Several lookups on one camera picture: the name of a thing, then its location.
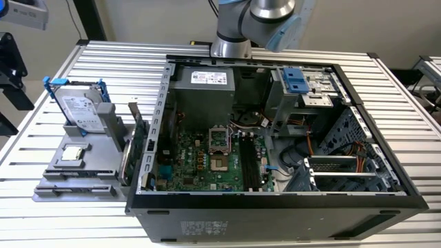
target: green circuit board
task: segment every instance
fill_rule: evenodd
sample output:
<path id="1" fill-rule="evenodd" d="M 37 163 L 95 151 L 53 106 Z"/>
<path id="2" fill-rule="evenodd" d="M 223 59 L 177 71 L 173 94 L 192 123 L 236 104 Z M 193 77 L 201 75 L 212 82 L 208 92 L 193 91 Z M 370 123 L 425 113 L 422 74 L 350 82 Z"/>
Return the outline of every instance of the green circuit board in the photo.
<path id="1" fill-rule="evenodd" d="M 232 136 L 230 152 L 209 154 L 209 137 L 207 133 L 181 132 L 177 138 L 176 159 L 172 168 L 172 177 L 157 190 L 167 191 L 244 191 L 242 168 L 240 159 L 238 136 Z M 254 139 L 256 166 L 260 171 L 261 157 L 266 158 L 266 148 L 262 138 Z M 273 183 L 261 185 L 262 191 L 273 191 Z"/>

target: aluminum extrusion table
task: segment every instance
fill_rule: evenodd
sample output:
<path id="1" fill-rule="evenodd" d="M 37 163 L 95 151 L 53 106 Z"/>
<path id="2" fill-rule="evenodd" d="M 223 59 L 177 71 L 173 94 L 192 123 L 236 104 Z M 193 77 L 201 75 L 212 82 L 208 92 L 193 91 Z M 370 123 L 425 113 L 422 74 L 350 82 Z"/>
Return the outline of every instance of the aluminum extrusion table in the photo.
<path id="1" fill-rule="evenodd" d="M 116 112 L 133 122 L 127 103 L 136 100 L 143 117 L 152 118 L 165 55 L 208 56 L 201 45 L 153 45 L 91 41 L 77 45 L 55 77 L 108 84 Z M 366 53 L 253 50 L 253 58 L 340 64 L 396 156 L 430 209 L 362 241 L 205 243 L 204 247 L 342 246 L 410 248 L 441 246 L 441 130 L 380 59 Z M 43 93 L 36 109 L 0 152 L 0 243 L 31 245 L 163 246 L 152 244 L 125 203 L 35 203 L 31 199 L 61 141 L 64 117 Z"/>

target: white wall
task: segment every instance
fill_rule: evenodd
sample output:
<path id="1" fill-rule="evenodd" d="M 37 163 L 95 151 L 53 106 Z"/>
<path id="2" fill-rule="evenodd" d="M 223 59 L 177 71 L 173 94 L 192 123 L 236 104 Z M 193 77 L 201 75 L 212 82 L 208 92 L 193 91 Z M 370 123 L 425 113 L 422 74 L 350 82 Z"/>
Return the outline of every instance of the white wall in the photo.
<path id="1" fill-rule="evenodd" d="M 188 44 L 215 39 L 207 0 L 96 1 L 117 41 Z M 376 52 L 397 68 L 410 67 L 418 55 L 440 55 L 440 0 L 316 1 L 301 49 Z"/>
<path id="2" fill-rule="evenodd" d="M 300 48 L 376 52 L 410 68 L 420 55 L 441 55 L 440 11 L 440 0 L 317 0 Z"/>
<path id="3" fill-rule="evenodd" d="M 217 18 L 207 0 L 96 0 L 116 41 L 189 44 L 213 41 Z"/>

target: motherboard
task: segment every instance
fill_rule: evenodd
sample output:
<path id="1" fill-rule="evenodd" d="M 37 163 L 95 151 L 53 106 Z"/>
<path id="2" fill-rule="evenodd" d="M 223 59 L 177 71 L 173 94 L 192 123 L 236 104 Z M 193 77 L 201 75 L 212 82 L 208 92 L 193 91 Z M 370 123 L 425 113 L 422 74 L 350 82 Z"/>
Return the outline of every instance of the motherboard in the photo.
<path id="1" fill-rule="evenodd" d="M 160 166 L 157 190 L 273 191 L 264 137 L 225 135 L 219 130 L 179 133 L 175 162 Z"/>

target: hard drive label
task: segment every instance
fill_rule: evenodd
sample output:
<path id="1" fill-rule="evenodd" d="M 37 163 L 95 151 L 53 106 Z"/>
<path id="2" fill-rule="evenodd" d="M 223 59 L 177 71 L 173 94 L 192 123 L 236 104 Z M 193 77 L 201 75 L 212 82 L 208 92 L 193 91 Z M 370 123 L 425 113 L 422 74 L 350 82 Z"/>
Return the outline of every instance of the hard drive label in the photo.
<path id="1" fill-rule="evenodd" d="M 92 100 L 87 97 L 63 96 L 63 101 L 75 119 L 73 124 L 88 132 L 103 132 L 104 127 Z"/>

